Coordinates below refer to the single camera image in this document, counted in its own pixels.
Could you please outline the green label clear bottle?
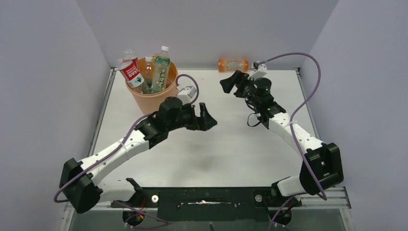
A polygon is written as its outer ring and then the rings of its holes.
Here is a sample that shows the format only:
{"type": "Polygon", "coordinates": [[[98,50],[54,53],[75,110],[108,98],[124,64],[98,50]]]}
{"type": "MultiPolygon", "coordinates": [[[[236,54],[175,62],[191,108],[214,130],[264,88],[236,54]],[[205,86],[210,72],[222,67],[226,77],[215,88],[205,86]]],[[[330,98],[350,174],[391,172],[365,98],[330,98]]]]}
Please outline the green label clear bottle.
{"type": "Polygon", "coordinates": [[[168,72],[171,64],[168,51],[169,47],[162,46],[161,52],[156,56],[151,85],[152,93],[159,93],[166,89],[168,72]]]}

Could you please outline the orange drink bottle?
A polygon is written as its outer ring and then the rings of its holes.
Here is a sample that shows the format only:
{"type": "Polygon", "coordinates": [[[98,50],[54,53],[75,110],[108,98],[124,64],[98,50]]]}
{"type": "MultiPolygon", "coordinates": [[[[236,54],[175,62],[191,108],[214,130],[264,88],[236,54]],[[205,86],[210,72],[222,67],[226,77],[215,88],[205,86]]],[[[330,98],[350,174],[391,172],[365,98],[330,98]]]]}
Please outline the orange drink bottle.
{"type": "Polygon", "coordinates": [[[219,72],[229,72],[229,71],[242,71],[245,72],[249,69],[249,62],[247,60],[228,60],[220,59],[218,62],[219,72]]]}

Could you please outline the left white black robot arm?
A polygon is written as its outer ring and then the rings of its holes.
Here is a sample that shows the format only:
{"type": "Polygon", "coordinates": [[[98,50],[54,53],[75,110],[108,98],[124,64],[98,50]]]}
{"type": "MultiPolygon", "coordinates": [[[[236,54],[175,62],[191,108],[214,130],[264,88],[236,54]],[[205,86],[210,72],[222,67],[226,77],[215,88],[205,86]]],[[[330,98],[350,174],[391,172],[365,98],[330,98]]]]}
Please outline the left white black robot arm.
{"type": "Polygon", "coordinates": [[[69,159],[63,165],[54,201],[58,203],[58,196],[63,193],[64,201],[79,214],[99,202],[128,201],[137,187],[133,179],[119,180],[113,186],[102,184],[102,180],[132,157],[166,140],[171,131],[179,128],[207,131],[216,126],[217,121],[209,114],[205,103],[200,103],[199,107],[200,115],[196,116],[194,105],[168,97],[158,111],[139,118],[114,144],[82,160],[69,159]]]}

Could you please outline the orange plastic bin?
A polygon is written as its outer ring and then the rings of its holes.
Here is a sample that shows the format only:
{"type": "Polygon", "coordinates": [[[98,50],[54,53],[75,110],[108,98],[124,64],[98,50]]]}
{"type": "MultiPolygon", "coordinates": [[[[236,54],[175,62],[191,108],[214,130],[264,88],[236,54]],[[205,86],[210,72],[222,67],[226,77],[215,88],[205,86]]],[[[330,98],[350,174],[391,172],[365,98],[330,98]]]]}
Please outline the orange plastic bin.
{"type": "Polygon", "coordinates": [[[170,63],[170,70],[168,73],[168,81],[167,81],[167,88],[159,93],[153,94],[142,94],[136,92],[135,89],[131,88],[127,82],[125,85],[128,91],[132,94],[134,100],[136,101],[138,107],[142,111],[142,113],[148,114],[154,111],[157,111],[159,105],[167,98],[167,97],[176,97],[178,94],[178,89],[176,85],[176,77],[178,75],[178,70],[173,62],[170,63]]]}

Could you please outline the dark green label bottle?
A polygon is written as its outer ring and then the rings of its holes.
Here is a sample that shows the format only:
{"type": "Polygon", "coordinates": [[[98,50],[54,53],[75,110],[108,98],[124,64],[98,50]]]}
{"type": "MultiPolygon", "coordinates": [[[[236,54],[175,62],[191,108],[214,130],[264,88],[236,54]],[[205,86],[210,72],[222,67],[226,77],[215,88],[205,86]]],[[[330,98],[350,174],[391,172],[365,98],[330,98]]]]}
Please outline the dark green label bottle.
{"type": "Polygon", "coordinates": [[[153,57],[146,56],[145,63],[141,70],[141,74],[144,78],[144,83],[142,85],[143,94],[151,94],[152,92],[151,86],[152,86],[152,81],[153,81],[153,72],[154,72],[153,57]]]}

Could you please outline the red green label bottle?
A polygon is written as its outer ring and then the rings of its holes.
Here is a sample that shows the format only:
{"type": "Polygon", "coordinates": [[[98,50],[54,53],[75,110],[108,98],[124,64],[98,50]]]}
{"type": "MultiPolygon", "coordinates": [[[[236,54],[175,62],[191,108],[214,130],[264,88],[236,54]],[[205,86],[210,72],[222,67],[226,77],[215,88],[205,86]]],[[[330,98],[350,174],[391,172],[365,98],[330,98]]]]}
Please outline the red green label bottle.
{"type": "Polygon", "coordinates": [[[123,51],[123,55],[117,60],[117,68],[125,78],[127,84],[138,93],[142,93],[146,82],[140,73],[138,56],[132,49],[123,51]]]}

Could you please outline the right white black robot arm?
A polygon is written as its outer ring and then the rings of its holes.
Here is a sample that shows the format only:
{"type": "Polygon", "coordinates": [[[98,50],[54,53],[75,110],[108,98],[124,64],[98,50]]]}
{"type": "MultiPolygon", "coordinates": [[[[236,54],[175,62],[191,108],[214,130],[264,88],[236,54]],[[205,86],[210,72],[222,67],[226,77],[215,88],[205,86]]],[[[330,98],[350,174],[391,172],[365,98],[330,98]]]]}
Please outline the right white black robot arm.
{"type": "Polygon", "coordinates": [[[334,143],[325,143],[294,122],[286,110],[272,96],[272,82],[264,76],[236,71],[231,77],[220,81],[223,91],[243,98],[253,110],[258,121],[268,130],[279,135],[302,159],[298,175],[290,176],[272,184],[270,198],[274,204],[285,204],[292,195],[322,194],[344,180],[341,154],[334,143]]]}

